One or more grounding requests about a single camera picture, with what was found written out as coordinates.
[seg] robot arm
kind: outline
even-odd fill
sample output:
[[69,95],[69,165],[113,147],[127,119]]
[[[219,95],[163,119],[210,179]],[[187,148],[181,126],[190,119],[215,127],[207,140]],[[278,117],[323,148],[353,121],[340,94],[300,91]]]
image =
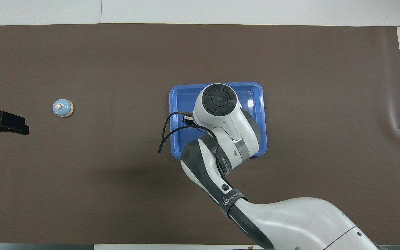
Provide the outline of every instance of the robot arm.
[[186,144],[181,155],[184,172],[256,244],[278,250],[378,249],[327,201],[295,198],[254,204],[232,187],[225,175],[259,150],[261,138],[256,122],[241,108],[232,88],[224,84],[206,87],[196,100],[193,120],[209,128],[217,141],[205,134]]

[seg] white background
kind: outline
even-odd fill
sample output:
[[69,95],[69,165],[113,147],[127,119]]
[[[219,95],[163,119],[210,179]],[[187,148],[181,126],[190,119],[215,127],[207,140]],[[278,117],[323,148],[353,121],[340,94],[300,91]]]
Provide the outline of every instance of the white background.
[[0,0],[0,25],[87,23],[398,26],[400,47],[400,0]]

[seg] brown mat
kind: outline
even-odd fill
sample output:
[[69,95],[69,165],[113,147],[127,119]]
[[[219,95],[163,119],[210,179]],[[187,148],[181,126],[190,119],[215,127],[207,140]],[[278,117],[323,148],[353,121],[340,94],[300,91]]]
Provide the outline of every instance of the brown mat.
[[[257,81],[268,150],[228,180],[254,203],[310,196],[400,244],[395,27],[0,26],[0,242],[252,244],[157,153],[178,84]],[[51,110],[60,98],[75,112]]]

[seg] black cable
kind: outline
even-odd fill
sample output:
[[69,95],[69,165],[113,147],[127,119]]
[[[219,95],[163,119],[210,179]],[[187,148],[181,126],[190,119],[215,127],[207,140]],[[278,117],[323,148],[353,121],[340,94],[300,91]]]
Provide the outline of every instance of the black cable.
[[192,113],[190,113],[190,112],[183,112],[183,111],[172,112],[168,116],[168,118],[166,118],[165,125],[163,126],[163,133],[161,133],[161,140],[163,140],[163,138],[165,137],[166,125],[168,124],[169,119],[175,114],[180,114],[180,115],[185,115],[185,116],[192,116]]
[[165,125],[163,126],[163,133],[161,134],[161,140],[163,140],[163,138],[165,137],[165,130],[166,130],[166,125],[168,124],[168,120],[171,119],[171,117],[172,117],[173,115],[175,115],[175,114],[178,114],[178,112],[176,111],[176,112],[171,113],[171,114],[168,116],[168,118],[166,119]]
[[217,141],[216,135],[214,135],[214,133],[213,133],[209,128],[206,128],[206,127],[203,127],[203,126],[200,126],[200,125],[197,125],[197,124],[181,126],[181,127],[179,127],[179,128],[174,129],[173,131],[171,131],[167,136],[165,136],[165,138],[162,139],[162,141],[161,141],[161,143],[160,143],[160,147],[158,147],[158,153],[161,153],[161,150],[162,150],[162,148],[163,148],[163,144],[165,143],[165,141],[166,141],[173,133],[175,133],[175,132],[177,132],[177,131],[179,131],[179,130],[182,130],[182,129],[184,129],[184,128],[201,128],[201,129],[207,131],[208,133],[210,133],[210,134],[212,135],[212,137],[214,138],[214,140],[217,142],[216,152],[214,152],[214,154],[217,153],[217,150],[218,150],[218,148],[219,148],[219,142]]

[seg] blue tray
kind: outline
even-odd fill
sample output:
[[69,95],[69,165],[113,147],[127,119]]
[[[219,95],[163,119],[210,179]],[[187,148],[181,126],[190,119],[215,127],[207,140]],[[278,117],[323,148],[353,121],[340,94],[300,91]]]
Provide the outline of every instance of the blue tray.
[[[259,125],[262,133],[262,142],[254,156],[263,155],[268,147],[266,139],[265,125],[265,107],[263,104],[262,86],[254,81],[245,82],[226,82],[224,83],[232,87],[239,98],[242,108],[246,109]],[[195,100],[200,92],[210,84],[190,84],[177,85],[169,92],[169,113],[176,111],[192,112],[194,110]],[[173,115],[171,117],[171,131],[184,126],[183,115]],[[171,135],[171,152],[173,156],[180,159],[181,152],[186,143],[199,138],[204,133],[196,128],[185,128]]]

